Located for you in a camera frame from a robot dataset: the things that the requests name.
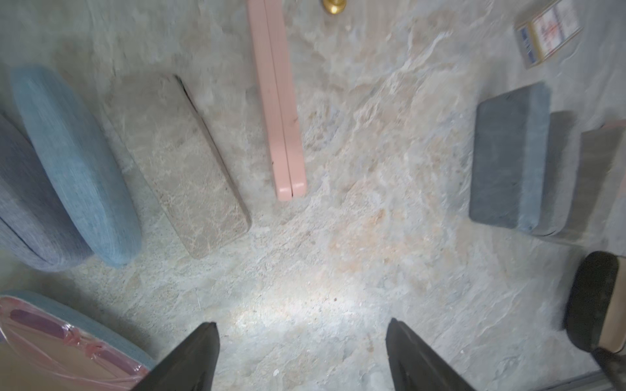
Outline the teal folding glasses case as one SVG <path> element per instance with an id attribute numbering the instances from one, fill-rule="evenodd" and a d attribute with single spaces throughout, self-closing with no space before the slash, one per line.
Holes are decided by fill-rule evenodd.
<path id="1" fill-rule="evenodd" d="M 580 135 L 578 168 L 570 213 L 557 242 L 586 246 L 603 237 L 625 176 L 625 128 Z"/>

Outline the pink grey case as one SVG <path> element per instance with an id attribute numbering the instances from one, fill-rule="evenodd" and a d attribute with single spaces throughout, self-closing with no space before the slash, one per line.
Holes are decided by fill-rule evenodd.
<path id="1" fill-rule="evenodd" d="M 307 191 L 303 141 L 281 1 L 246 3 L 277 199 Z"/>

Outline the purple fabric glasses case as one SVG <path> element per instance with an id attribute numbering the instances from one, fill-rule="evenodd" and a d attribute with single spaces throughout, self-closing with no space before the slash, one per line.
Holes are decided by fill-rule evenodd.
<path id="1" fill-rule="evenodd" d="M 34 148 L 1 118 L 1 246 L 29 267 L 59 272 L 94 253 L 79 234 Z"/>

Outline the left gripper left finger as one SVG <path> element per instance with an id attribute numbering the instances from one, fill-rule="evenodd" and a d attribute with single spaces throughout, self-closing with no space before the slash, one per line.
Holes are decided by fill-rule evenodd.
<path id="1" fill-rule="evenodd" d="M 132 391 L 212 390 L 220 352 L 216 323 L 199 325 Z"/>

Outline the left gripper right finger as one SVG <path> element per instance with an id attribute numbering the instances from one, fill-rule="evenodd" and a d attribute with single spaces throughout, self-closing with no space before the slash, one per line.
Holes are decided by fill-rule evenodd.
<path id="1" fill-rule="evenodd" d="M 475 391 L 406 323 L 392 318 L 386 351 L 395 390 Z"/>

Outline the beige glasses case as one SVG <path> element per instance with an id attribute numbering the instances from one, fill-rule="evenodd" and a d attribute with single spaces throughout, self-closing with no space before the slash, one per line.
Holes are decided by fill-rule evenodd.
<path id="1" fill-rule="evenodd" d="M 576 125 L 572 111 L 550 114 L 541 215 L 533 236 L 555 235 L 567 222 L 580 155 L 580 134 Z"/>

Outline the black tan case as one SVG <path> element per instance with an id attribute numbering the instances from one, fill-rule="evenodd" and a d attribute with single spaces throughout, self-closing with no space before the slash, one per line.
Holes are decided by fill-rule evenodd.
<path id="1" fill-rule="evenodd" d="M 625 389 L 625 258 L 596 251 L 579 265 L 563 326 L 616 390 Z"/>

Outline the blue case pink glasses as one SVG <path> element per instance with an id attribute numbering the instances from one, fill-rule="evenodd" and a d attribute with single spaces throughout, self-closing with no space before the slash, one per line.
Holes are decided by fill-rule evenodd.
<path id="1" fill-rule="evenodd" d="M 50 298 L 1 294 L 3 390 L 130 390 L 156 363 L 124 337 Z"/>

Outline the tan blue glasses case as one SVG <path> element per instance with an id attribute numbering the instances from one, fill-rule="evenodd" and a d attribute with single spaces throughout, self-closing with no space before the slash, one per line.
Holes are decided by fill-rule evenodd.
<path id="1" fill-rule="evenodd" d="M 95 116 L 42 65 L 13 68 L 10 83 L 34 150 L 84 241 L 111 267 L 131 263 L 142 248 L 140 220 Z"/>

